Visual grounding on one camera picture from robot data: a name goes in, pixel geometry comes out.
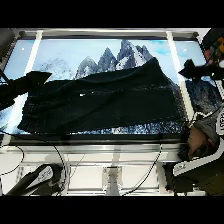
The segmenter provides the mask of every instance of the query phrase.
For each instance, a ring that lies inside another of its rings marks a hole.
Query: sky
[[[167,40],[130,40],[132,44],[145,45],[150,54],[159,61],[162,71],[166,76],[178,84],[178,74],[174,68],[170,47]],[[33,46],[34,40],[19,40],[13,50],[11,58],[5,68],[5,74],[12,79],[24,75],[27,61]],[[179,60],[182,68],[187,59],[192,58],[195,65],[205,63],[200,46],[194,41],[175,41]],[[79,64],[87,56],[90,56],[96,63],[109,47],[115,57],[117,57],[121,40],[119,39],[49,39],[42,40],[34,62],[34,70],[41,64],[54,60],[63,59],[74,72]]]

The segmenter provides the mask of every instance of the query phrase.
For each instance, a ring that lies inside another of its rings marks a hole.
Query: black cloth
[[[65,134],[177,120],[171,82],[156,58],[137,68],[51,81],[28,94],[18,128]]]

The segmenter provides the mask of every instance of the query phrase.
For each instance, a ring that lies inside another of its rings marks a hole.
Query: person
[[[192,160],[212,155],[218,149],[220,137],[216,132],[216,121],[223,107],[220,107],[210,116],[195,121],[190,127],[187,140],[187,148],[182,150],[178,156],[182,160]]]

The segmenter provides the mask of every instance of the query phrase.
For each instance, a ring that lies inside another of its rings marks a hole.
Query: folded garment
[[[178,120],[174,85],[156,58],[137,68],[51,81],[29,93],[18,128],[66,134]]]

